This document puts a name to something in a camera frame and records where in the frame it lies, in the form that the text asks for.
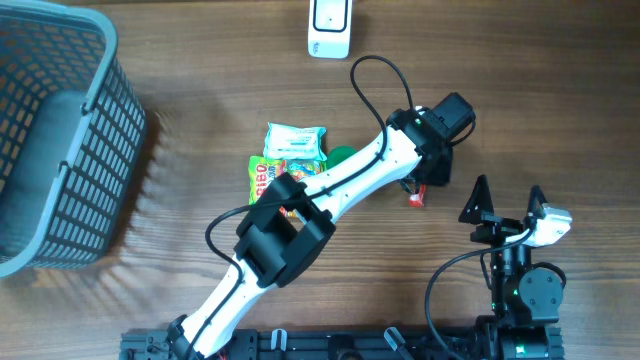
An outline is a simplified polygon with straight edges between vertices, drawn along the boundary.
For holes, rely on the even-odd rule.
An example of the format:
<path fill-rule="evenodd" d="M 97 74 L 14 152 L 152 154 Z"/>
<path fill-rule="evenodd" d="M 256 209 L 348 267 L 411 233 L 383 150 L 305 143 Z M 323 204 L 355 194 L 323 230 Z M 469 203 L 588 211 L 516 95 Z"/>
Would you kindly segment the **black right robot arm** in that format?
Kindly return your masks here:
<path fill-rule="evenodd" d="M 567 278 L 556 265 L 533 262 L 532 251 L 558 242 L 571 229 L 569 211 L 550 205 L 531 188 L 522 220 L 495 214 L 488 178 L 477 178 L 459 221 L 476 227 L 470 240 L 484 244 L 481 265 L 491 291 L 491 316 L 476 319 L 468 344 L 472 359 L 561 359 L 559 321 Z"/>

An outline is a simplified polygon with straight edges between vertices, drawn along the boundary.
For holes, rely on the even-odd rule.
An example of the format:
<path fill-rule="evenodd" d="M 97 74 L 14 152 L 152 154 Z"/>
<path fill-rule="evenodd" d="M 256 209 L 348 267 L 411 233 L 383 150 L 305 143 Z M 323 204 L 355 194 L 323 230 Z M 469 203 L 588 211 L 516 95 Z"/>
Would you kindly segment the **small red white packet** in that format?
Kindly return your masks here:
<path fill-rule="evenodd" d="M 413 194 L 409 196 L 408 204 L 414 208 L 422 208 L 425 206 L 425 194 L 426 194 L 427 186 L 424 184 L 418 185 L 415 187 L 415 191 Z"/>

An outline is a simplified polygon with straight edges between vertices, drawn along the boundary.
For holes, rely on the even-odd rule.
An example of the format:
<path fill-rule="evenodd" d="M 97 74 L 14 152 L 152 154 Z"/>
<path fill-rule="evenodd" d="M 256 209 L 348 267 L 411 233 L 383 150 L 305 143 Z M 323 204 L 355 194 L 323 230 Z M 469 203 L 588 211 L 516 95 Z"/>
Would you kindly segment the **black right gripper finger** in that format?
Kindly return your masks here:
<path fill-rule="evenodd" d="M 527 216 L 533 218 L 544 217 L 544 206 L 547 203 L 546 197 L 539 185 L 534 185 L 530 189 L 527 205 Z"/>
<path fill-rule="evenodd" d="M 494 215 L 493 201 L 488 178 L 482 174 L 477 177 L 472 193 L 461 211 L 458 221 L 467 224 L 481 224 Z"/>

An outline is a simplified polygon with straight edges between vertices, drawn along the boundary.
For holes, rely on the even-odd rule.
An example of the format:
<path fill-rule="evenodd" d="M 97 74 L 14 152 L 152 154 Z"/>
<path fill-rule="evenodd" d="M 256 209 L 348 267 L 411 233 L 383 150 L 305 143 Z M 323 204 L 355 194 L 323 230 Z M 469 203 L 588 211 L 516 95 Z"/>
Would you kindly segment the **green lid jar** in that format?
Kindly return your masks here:
<path fill-rule="evenodd" d="M 350 146 L 339 146 L 331 150 L 327 156 L 326 168 L 331 169 L 339 165 L 349 157 L 357 153 L 357 150 Z"/>

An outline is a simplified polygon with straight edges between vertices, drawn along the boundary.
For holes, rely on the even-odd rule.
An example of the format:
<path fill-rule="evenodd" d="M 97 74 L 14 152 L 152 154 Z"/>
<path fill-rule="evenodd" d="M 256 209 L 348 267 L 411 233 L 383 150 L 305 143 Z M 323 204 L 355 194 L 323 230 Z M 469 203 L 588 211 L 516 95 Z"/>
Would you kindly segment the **green Haribo candy bag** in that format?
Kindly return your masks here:
<path fill-rule="evenodd" d="M 282 174 L 291 177 L 295 189 L 304 178 L 321 174 L 326 170 L 326 163 L 321 160 L 273 159 L 262 156 L 251 156 L 248 163 L 249 202 L 250 206 L 260 204 L 269 185 Z"/>

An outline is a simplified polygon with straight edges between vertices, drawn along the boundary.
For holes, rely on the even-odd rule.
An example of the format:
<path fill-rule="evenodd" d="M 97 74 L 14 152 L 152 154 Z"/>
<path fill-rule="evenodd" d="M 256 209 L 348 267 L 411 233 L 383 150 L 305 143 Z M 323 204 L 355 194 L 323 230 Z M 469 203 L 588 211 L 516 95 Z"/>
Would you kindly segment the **white teal wipes pack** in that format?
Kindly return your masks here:
<path fill-rule="evenodd" d="M 269 123 L 263 155 L 271 159 L 326 161 L 322 150 L 325 127 L 298 128 Z"/>

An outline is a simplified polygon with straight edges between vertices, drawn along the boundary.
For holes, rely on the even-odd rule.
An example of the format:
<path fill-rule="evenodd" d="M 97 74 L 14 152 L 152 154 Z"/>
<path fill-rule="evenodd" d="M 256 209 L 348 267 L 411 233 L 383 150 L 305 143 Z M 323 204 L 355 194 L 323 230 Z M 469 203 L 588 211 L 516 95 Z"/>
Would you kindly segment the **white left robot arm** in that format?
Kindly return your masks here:
<path fill-rule="evenodd" d="M 434 108 L 395 111 L 374 141 L 325 172 L 301 180 L 276 177 L 244 209 L 224 279 L 196 312 L 169 326 L 174 356 L 206 359 L 221 350 L 263 294 L 303 273 L 338 220 L 377 189 L 396 181 L 447 183 L 454 139 L 474 122 L 472 106 L 451 93 Z"/>

